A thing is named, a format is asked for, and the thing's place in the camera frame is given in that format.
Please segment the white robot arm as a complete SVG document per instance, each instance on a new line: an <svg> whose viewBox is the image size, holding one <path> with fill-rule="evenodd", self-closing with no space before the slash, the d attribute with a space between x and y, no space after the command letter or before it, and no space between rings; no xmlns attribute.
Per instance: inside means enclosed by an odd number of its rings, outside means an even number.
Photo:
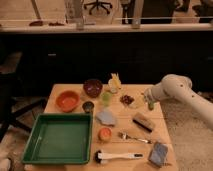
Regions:
<svg viewBox="0 0 213 171"><path fill-rule="evenodd" d="M147 103L155 103L173 98L193 108L198 117L213 131L213 103L192 90L189 77L168 74L162 80L144 91Z"/></svg>

